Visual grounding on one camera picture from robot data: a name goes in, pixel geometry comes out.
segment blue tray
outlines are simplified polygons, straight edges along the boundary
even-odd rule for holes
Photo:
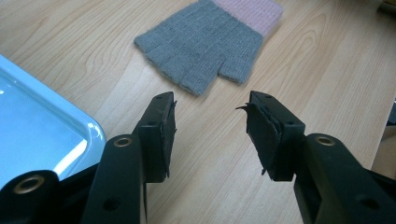
[[[0,188],[33,170],[65,179],[99,162],[105,143],[94,119],[0,55]]]

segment wooden table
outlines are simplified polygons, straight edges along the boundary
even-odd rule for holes
[[[173,91],[171,177],[148,186],[149,223],[300,223],[292,183],[261,176],[234,110],[274,95],[306,134],[342,140],[370,168],[396,92],[396,20],[371,0],[279,0],[280,26],[247,84],[217,78],[201,97],[168,81],[133,45],[193,1],[0,0],[0,53],[94,117],[130,133],[151,98]]]

